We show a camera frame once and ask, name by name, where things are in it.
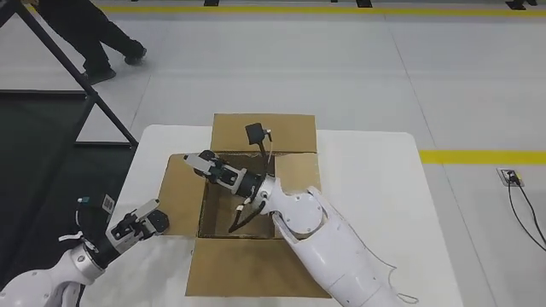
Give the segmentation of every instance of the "power outlet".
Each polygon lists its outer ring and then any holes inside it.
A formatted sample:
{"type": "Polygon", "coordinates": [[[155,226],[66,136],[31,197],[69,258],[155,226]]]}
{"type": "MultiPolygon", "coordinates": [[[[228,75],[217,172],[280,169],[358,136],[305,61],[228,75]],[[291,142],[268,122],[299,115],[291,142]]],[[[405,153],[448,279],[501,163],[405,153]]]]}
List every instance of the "power outlet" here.
{"type": "Polygon", "coordinates": [[[523,179],[521,178],[521,175],[519,174],[518,171],[513,170],[513,169],[497,168],[497,173],[498,173],[498,176],[501,178],[502,184],[504,186],[506,186],[506,187],[508,187],[508,186],[511,186],[513,188],[518,187],[518,184],[516,184],[515,182],[510,182],[510,180],[509,180],[509,178],[510,178],[509,173],[511,171],[513,173],[515,173],[515,175],[518,177],[518,179],[520,179],[520,186],[523,188],[525,186],[525,184],[523,183],[523,179]]]}

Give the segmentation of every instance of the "yellow line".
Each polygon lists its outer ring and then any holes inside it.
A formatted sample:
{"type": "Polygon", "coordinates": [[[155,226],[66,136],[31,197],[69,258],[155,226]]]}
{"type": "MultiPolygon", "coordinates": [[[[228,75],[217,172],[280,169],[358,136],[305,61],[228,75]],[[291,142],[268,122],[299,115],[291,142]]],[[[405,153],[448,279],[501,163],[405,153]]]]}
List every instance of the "yellow line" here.
{"type": "Polygon", "coordinates": [[[344,7],[275,6],[101,6],[109,13],[124,14],[408,14],[439,16],[546,17],[546,10],[513,11],[506,9],[387,9],[344,7]]]}
{"type": "Polygon", "coordinates": [[[546,165],[546,151],[422,150],[423,164],[546,165]]]}

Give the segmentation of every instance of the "man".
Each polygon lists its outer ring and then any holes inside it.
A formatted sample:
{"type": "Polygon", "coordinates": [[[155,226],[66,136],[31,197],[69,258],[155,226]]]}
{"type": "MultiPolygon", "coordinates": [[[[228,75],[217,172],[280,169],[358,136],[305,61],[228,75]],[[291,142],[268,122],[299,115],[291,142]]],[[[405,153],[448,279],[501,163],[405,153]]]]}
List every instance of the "man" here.
{"type": "Polygon", "coordinates": [[[116,76],[101,42],[125,56],[125,63],[139,64],[146,49],[130,39],[89,0],[21,0],[30,3],[84,58],[84,76],[97,84],[116,76]]]}

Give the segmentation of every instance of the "open cardboard box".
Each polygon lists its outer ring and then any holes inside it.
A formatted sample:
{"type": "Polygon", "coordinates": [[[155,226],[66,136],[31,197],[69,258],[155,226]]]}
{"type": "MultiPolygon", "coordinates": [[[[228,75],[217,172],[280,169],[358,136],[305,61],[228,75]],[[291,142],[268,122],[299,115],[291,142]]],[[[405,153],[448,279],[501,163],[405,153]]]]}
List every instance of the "open cardboard box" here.
{"type": "MultiPolygon", "coordinates": [[[[245,131],[257,122],[272,132],[274,155],[268,171],[281,178],[283,190],[320,188],[313,116],[215,114],[211,150],[235,168],[260,173],[258,148],[248,144],[245,131]]],[[[160,190],[160,209],[171,222],[167,235],[197,237],[186,295],[329,298],[279,237],[270,216],[257,216],[228,233],[241,201],[197,176],[183,154],[169,158],[160,190]]]]}

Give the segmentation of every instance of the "black pants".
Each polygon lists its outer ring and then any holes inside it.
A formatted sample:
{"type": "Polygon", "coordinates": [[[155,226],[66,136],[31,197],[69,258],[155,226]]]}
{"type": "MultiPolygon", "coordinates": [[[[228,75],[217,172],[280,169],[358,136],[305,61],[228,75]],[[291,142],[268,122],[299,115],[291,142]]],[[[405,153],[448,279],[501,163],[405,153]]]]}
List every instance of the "black pants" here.
{"type": "Polygon", "coordinates": [[[37,11],[51,28],[69,42],[84,58],[87,72],[110,68],[101,42],[125,56],[138,57],[143,46],[130,39],[89,0],[48,1],[37,11]]]}

